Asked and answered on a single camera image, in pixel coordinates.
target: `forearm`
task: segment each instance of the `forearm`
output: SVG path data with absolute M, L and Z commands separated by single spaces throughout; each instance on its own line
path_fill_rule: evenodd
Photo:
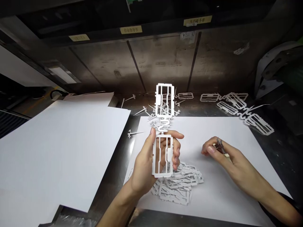
M 140 197 L 132 191 L 130 182 L 126 182 L 96 227 L 125 226 L 139 199 Z
M 268 212 L 287 226 L 300 226 L 302 217 L 297 210 L 274 189 L 259 201 Z

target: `stack of white paper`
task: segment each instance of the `stack of white paper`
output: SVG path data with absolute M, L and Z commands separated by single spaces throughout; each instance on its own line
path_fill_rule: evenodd
M 147 121 L 148 117 L 140 119 L 138 131 L 145 133 L 136 135 L 125 182 L 150 131 Z M 172 120 L 171 130 L 184 134 L 184 139 L 180 140 L 180 160 L 197 167 L 204 176 L 204 183 L 192 189 L 192 199 L 186 207 L 161 201 L 149 192 L 140 199 L 138 208 L 256 226 L 273 225 L 257 201 L 242 192 L 216 161 L 201 154 L 203 143 L 218 136 L 241 150 L 276 190 L 290 196 L 252 132 L 239 118 L 176 117 Z
M 31 201 L 37 213 L 45 210 L 41 223 L 58 205 L 89 210 L 130 114 L 107 107 L 113 94 L 97 95 L 107 97 L 102 102 L 56 101 L 0 140 L 1 209 L 2 197 L 9 194 L 22 197 L 24 207 Z M 8 216 L 0 216 L 2 226 Z M 26 226 L 22 217 L 16 223 Z

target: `fingernail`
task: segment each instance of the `fingernail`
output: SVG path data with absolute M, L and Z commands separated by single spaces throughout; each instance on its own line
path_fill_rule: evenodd
M 207 148 L 207 152 L 208 153 L 214 153 L 215 152 L 215 149 L 214 149 L 214 147 L 212 147 L 212 146 L 208 146 L 208 148 Z

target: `right hand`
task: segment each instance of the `right hand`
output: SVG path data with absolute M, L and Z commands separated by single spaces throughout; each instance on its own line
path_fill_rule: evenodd
M 217 137 L 212 137 L 206 141 L 201 153 L 212 156 L 242 191 L 259 202 L 263 202 L 272 193 L 276 193 L 275 189 L 259 174 L 241 151 L 222 141 L 224 150 L 229 154 L 232 161 L 230 162 L 213 147 L 214 143 L 217 143 Z

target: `hand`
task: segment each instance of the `hand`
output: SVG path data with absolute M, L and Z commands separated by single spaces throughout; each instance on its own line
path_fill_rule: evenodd
M 179 156 L 180 156 L 180 148 L 181 144 L 177 139 L 183 139 L 184 135 L 181 133 L 178 133 L 177 131 L 168 131 L 165 134 L 170 134 L 173 139 L 173 168 L 176 170 L 177 167 L 180 164 Z M 133 174 L 130 177 L 129 181 L 131 182 L 131 188 L 132 190 L 138 194 L 139 196 L 143 196 L 149 190 L 152 188 L 154 183 L 156 182 L 156 178 L 152 175 L 152 147 L 155 142 L 156 138 L 156 130 L 154 128 L 151 128 L 151 132 L 147 139 L 145 140 L 145 143 L 137 155 Z M 165 165 L 165 146 L 164 143 L 161 142 L 161 150 L 164 152 L 164 154 L 161 154 L 161 162 L 160 162 L 160 171 L 163 170 L 163 167 Z
M 217 143 L 217 137 L 213 137 L 205 142 L 201 153 L 212 156 L 220 165 L 222 165 L 241 190 L 259 202 L 263 202 L 269 194 L 276 192 L 252 166 L 241 151 L 222 141 L 224 150 L 229 154 L 232 161 L 230 162 L 222 153 L 213 147 L 214 143 Z

